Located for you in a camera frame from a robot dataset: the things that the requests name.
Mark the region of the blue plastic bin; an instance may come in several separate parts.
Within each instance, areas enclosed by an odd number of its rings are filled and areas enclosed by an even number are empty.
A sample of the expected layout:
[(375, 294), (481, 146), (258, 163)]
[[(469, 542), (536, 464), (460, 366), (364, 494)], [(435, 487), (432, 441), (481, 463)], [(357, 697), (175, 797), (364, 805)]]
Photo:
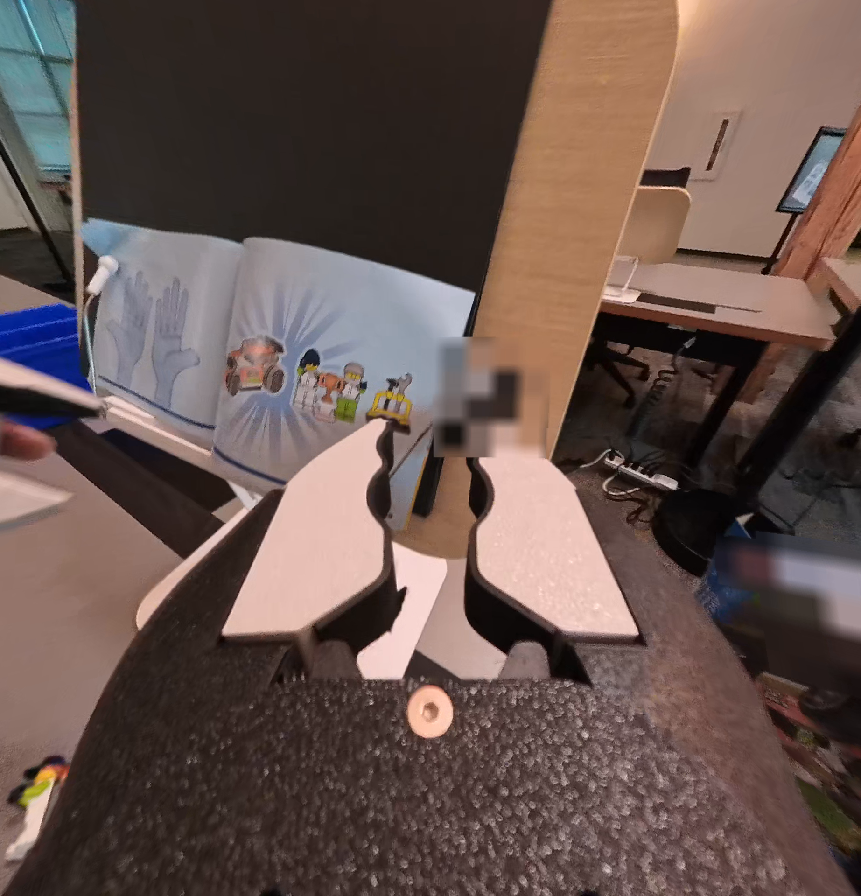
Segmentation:
[[(60, 303), (0, 314), (0, 357), (87, 388), (75, 309)], [(17, 422), (38, 430), (66, 422)]]

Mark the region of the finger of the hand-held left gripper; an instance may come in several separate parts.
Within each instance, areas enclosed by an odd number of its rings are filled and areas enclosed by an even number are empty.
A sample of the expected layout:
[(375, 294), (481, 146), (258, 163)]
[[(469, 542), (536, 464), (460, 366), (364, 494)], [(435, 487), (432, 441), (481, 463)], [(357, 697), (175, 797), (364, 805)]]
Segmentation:
[(0, 531), (41, 520), (61, 510), (71, 493), (0, 470)]
[(0, 357), (0, 416), (15, 422), (103, 417), (103, 400), (87, 388)]

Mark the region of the wooden support post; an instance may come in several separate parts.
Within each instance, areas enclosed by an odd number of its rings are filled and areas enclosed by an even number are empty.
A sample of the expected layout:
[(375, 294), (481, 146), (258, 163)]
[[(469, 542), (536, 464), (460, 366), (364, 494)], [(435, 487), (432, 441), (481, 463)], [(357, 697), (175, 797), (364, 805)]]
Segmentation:
[(861, 105), (772, 274), (808, 279), (822, 258), (842, 257), (860, 228)]

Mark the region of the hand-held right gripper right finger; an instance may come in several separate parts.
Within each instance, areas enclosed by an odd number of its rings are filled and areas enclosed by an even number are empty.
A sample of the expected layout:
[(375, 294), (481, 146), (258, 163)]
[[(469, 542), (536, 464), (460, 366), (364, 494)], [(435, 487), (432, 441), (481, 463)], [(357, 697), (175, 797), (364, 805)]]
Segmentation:
[(634, 644), (637, 621), (571, 481), (544, 457), (469, 460), (464, 610), (497, 648)]

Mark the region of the white booklet stand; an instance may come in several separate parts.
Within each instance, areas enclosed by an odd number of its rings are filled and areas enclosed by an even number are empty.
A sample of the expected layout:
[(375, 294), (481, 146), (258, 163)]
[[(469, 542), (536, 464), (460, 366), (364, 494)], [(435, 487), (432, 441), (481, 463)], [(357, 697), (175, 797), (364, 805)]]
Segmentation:
[[(265, 496), (250, 495), (244, 488), (232, 485), (242, 508), (226, 521), (190, 556), (151, 588), (140, 603), (135, 624), (142, 632), (148, 623), (159, 617), (161, 607), (181, 595), (184, 586), (195, 585), (197, 574), (219, 573), (222, 560), (242, 561), (244, 579), (273, 518), (284, 489)], [(448, 563), (443, 558), (421, 554), (392, 543), (392, 564), (396, 584), (402, 595), (402, 610), (392, 630), (365, 648), (351, 648), (343, 641), (317, 641), (313, 637), (294, 641), (228, 641), (233, 644), (290, 643), (303, 662), (319, 675), (319, 659), (343, 651), (342, 648), (323, 648), (323, 644), (342, 643), (354, 656), (358, 673), (369, 680), (398, 680), (405, 677), (407, 666), (418, 646), (424, 627), (431, 616), (448, 574)], [(231, 608), (241, 585), (231, 586)], [(226, 621), (231, 609), (225, 615)]]

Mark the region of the person's left hand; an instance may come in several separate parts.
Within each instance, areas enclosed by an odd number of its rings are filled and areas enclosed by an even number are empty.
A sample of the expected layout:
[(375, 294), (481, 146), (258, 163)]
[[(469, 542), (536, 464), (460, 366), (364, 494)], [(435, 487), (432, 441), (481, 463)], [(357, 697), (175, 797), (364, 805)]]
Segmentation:
[(48, 434), (0, 418), (0, 457), (36, 462), (55, 450), (56, 442)]

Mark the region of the small wooden desk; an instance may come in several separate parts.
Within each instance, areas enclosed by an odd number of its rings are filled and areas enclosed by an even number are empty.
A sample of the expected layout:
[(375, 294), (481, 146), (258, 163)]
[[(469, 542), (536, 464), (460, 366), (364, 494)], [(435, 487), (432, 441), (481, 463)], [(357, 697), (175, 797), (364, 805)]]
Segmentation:
[(608, 358), (606, 345), (673, 354), (730, 367), (731, 375), (694, 437), (682, 464), (695, 470), (728, 411), (772, 345), (824, 351), (834, 342), (837, 313), (816, 298), (805, 282), (677, 263), (633, 266), (627, 292), (632, 302), (603, 293), (584, 365), (603, 364), (615, 372), (627, 354)]

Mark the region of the blue lego set box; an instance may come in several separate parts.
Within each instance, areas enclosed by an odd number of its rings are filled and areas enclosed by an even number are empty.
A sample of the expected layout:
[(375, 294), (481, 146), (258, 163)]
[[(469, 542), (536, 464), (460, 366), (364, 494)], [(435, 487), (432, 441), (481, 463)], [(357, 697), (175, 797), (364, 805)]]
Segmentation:
[(771, 533), (718, 540), (696, 593), (716, 624), (777, 648), (861, 648), (861, 546)]

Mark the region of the white power strip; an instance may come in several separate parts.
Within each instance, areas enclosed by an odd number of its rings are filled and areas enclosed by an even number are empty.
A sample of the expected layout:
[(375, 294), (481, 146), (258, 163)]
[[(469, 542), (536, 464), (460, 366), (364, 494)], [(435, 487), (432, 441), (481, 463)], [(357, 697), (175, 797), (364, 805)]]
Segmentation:
[(665, 493), (676, 492), (679, 489), (679, 483), (675, 478), (657, 472), (652, 466), (642, 462), (628, 461), (616, 450), (605, 452), (602, 464), (610, 470), (610, 477), (603, 486), (608, 494), (616, 494), (610, 488), (610, 484), (619, 479), (632, 483), (632, 486), (623, 490), (623, 494), (627, 495), (640, 489), (653, 489)]

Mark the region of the small wall monitor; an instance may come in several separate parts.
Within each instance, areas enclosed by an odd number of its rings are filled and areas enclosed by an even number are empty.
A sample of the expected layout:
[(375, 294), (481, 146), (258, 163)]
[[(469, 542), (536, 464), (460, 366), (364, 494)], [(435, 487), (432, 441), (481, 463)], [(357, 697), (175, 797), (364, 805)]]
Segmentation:
[(813, 200), (818, 186), (839, 150), (846, 130), (823, 126), (809, 144), (791, 182), (776, 207), (776, 212), (800, 215)]

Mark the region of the black pole stand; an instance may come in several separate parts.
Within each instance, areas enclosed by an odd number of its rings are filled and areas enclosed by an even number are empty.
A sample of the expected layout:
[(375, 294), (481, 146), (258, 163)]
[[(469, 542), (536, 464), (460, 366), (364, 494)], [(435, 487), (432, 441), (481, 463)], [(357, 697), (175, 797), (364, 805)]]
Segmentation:
[(861, 355), (861, 302), (847, 314), (832, 346), (813, 356), (742, 456), (730, 491), (680, 489), (660, 501), (653, 538), (686, 573), (703, 576), (732, 522), (757, 512), (759, 494), (780, 461)]

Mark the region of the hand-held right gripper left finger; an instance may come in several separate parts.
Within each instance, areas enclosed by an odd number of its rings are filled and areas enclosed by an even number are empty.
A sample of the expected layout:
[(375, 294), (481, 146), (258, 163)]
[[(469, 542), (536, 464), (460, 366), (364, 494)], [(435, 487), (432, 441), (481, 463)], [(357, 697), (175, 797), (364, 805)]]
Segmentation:
[(343, 641), (392, 630), (392, 425), (375, 420), (290, 479), (223, 625), (228, 641)]

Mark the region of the tan chair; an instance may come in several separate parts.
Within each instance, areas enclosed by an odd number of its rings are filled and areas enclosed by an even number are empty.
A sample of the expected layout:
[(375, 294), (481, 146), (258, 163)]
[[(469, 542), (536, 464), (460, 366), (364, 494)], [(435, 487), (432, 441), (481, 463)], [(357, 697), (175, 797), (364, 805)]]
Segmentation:
[(667, 263), (676, 253), (691, 207), (683, 186), (639, 185), (611, 263), (603, 300), (635, 302), (640, 291), (632, 287), (642, 265)]

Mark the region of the lego instruction booklet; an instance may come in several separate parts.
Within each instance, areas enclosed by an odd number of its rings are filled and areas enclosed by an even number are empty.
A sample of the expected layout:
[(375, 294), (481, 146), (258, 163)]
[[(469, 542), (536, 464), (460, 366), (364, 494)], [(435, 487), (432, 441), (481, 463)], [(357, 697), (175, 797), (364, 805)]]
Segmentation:
[(465, 333), (475, 293), (279, 239), (100, 218), (81, 238), (116, 263), (93, 327), (100, 389), (261, 495), (351, 431), (392, 423), (387, 519), (405, 529), (430, 452), (442, 349)]

